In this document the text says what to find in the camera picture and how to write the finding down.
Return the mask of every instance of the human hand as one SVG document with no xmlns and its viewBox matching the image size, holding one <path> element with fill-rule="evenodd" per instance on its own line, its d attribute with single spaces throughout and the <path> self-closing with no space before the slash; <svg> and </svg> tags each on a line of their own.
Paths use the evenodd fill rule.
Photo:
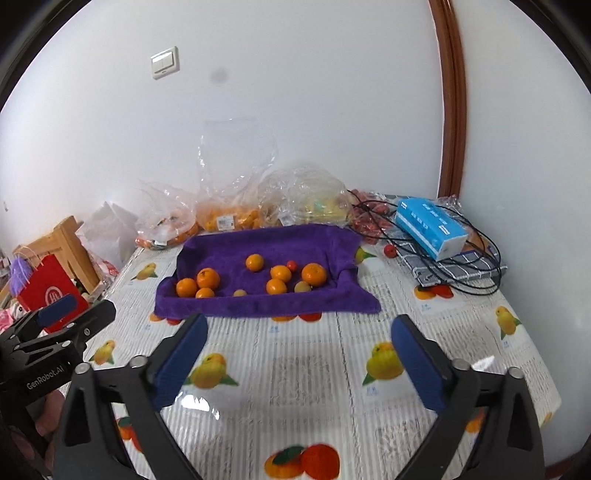
<svg viewBox="0 0 591 480">
<path fill-rule="evenodd" d="M 44 437 L 48 433 L 55 432 L 60 421 L 61 409 L 64 406 L 64 395 L 59 390 L 54 390 L 45 397 L 43 412 L 35 421 L 35 428 L 39 435 Z M 18 433 L 12 434 L 12 439 L 27 460 L 35 459 L 35 450 L 25 437 Z M 53 441 L 50 442 L 45 454 L 45 465 L 48 470 L 53 470 Z"/>
</svg>

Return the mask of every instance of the printed fruit pattern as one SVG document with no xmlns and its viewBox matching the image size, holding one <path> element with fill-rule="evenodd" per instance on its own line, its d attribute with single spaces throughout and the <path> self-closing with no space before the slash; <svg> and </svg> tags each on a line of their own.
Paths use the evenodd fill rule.
<svg viewBox="0 0 591 480">
<path fill-rule="evenodd" d="M 123 440 L 131 440 L 134 444 L 135 449 L 141 453 L 142 449 L 139 446 L 137 435 L 135 434 L 135 430 L 133 425 L 131 424 L 131 419 L 129 417 L 121 417 L 117 420 L 117 426 L 119 427 L 119 434 Z"/>
<path fill-rule="evenodd" d="M 146 278 L 158 278 L 156 275 L 156 264 L 149 263 L 142 268 L 132 280 L 145 280 Z"/>
<path fill-rule="evenodd" d="M 340 474 L 340 458 L 325 443 L 293 445 L 271 455 L 264 469 L 269 478 L 296 478 L 305 472 L 314 480 L 334 480 Z"/>
<path fill-rule="evenodd" d="M 486 409 L 483 407 L 479 407 L 476 409 L 475 415 L 466 425 L 466 432 L 468 433 L 478 433 L 480 428 L 482 428 L 482 422 L 485 419 Z"/>
<path fill-rule="evenodd" d="M 102 365 L 104 363 L 110 363 L 111 365 L 115 364 L 113 360 L 113 350 L 115 349 L 115 341 L 114 340 L 107 340 L 102 346 L 98 347 L 95 350 L 95 353 L 90 357 L 88 360 L 89 362 L 94 362 L 97 365 Z"/>
<path fill-rule="evenodd" d="M 376 255 L 366 252 L 363 248 L 359 247 L 355 252 L 355 265 L 359 265 L 366 258 L 375 258 Z"/>
<path fill-rule="evenodd" d="M 226 359 L 221 353 L 210 353 L 198 367 L 195 367 L 184 385 L 193 384 L 197 388 L 213 388 L 217 385 L 238 386 L 226 373 Z"/>
<path fill-rule="evenodd" d="M 517 330 L 517 327 L 521 325 L 519 319 L 513 317 L 512 313 L 507 307 L 498 307 L 495 310 L 496 322 L 501 327 L 501 340 L 505 338 L 505 335 L 513 335 Z"/>
<path fill-rule="evenodd" d="M 417 285 L 414 287 L 414 296 L 419 300 L 431 300 L 435 297 L 452 299 L 453 292 L 449 285 L 435 285 L 432 287 L 422 287 Z"/>
<path fill-rule="evenodd" d="M 154 312 L 152 312 L 152 313 L 150 313 L 150 315 L 148 315 L 148 320 L 150 322 L 162 322 L 162 320 L 164 320 L 164 319 L 159 317 L 158 315 L 156 315 Z M 181 322 L 182 322 L 182 320 L 166 319 L 166 323 L 168 323 L 169 325 L 178 325 Z"/>
<path fill-rule="evenodd" d="M 363 379 L 363 386 L 376 380 L 392 380 L 404 372 L 392 342 L 376 343 L 371 350 L 370 359 L 365 364 L 365 369 L 367 375 Z"/>
<path fill-rule="evenodd" d="M 305 322 L 318 322 L 322 318 L 322 313 L 300 313 L 298 315 L 302 320 Z M 296 318 L 296 316 L 289 316 L 289 317 L 272 317 L 271 320 L 274 322 L 289 322 Z"/>
<path fill-rule="evenodd" d="M 547 425 L 547 424 L 548 424 L 548 422 L 549 422 L 550 420 L 552 420 L 552 417 L 553 417 L 553 416 L 554 416 L 554 414 L 553 414 L 552 412 L 550 412 L 550 411 L 549 411 L 549 412 L 548 412 L 548 413 L 547 413 L 547 414 L 544 416 L 544 420 L 542 420 L 542 425 L 541 425 L 541 426 L 542 426 L 542 427 L 544 427 L 545 425 Z"/>
</svg>

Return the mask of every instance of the printed yellow fruit illustration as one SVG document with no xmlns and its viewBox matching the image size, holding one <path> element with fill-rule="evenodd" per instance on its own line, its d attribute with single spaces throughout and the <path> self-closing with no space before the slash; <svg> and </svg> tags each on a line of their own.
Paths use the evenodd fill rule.
<svg viewBox="0 0 591 480">
<path fill-rule="evenodd" d="M 197 388 L 213 388 L 217 385 L 234 385 L 236 382 L 226 373 L 226 359 L 221 353 L 210 353 L 198 367 L 195 367 L 185 385 L 193 384 Z"/>
<path fill-rule="evenodd" d="M 115 341 L 114 340 L 107 340 L 104 345 L 98 347 L 95 350 L 95 354 L 90 357 L 90 362 L 94 362 L 97 365 L 102 365 L 105 362 L 109 362 L 111 365 L 114 365 L 115 362 L 113 361 L 113 350 L 115 349 Z"/>
<path fill-rule="evenodd" d="M 150 277 L 158 278 L 158 275 L 156 275 L 155 263 L 147 264 L 138 272 L 138 274 L 134 278 L 132 278 L 132 280 L 145 280 L 146 278 Z"/>
<path fill-rule="evenodd" d="M 363 248 L 359 247 L 355 252 L 355 265 L 359 265 L 366 258 L 376 257 L 376 255 L 366 252 Z"/>
<path fill-rule="evenodd" d="M 367 375 L 363 385 L 376 380 L 392 380 L 404 372 L 402 362 L 398 358 L 392 342 L 376 343 L 371 352 L 371 358 L 365 364 Z"/>
<path fill-rule="evenodd" d="M 501 327 L 501 340 L 505 338 L 505 335 L 513 335 L 517 330 L 517 326 L 521 325 L 521 322 L 513 317 L 512 313 L 506 307 L 498 307 L 495 310 L 496 322 Z"/>
</svg>

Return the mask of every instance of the red tomato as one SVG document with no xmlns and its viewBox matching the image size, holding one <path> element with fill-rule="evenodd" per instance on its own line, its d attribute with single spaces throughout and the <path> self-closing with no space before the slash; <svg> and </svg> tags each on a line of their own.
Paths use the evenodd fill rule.
<svg viewBox="0 0 591 480">
<path fill-rule="evenodd" d="M 393 244 L 388 244 L 384 247 L 384 255 L 388 258 L 396 258 L 398 256 L 398 252 L 396 251 L 396 247 Z"/>
<path fill-rule="evenodd" d="M 287 268 L 289 268 L 291 270 L 292 273 L 295 273 L 297 271 L 297 263 L 294 262 L 293 260 L 289 260 L 289 262 L 287 262 L 285 264 L 285 266 Z"/>
</svg>

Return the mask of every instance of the white wall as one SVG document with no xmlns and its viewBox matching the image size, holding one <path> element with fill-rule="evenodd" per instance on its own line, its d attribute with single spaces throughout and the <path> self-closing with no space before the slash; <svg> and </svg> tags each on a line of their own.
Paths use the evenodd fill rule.
<svg viewBox="0 0 591 480">
<path fill-rule="evenodd" d="M 153 80 L 174 45 L 180 72 Z M 104 200 L 138 211 L 137 178 L 195 190 L 204 119 L 256 115 L 282 161 L 433 196 L 442 103 L 427 0 L 95 0 L 0 113 L 0 247 Z"/>
<path fill-rule="evenodd" d="M 547 462 L 591 433 L 591 96 L 550 39 L 508 0 L 454 0 L 469 83 L 461 200 L 498 241 L 502 291 L 542 354 L 563 406 Z"/>
</svg>

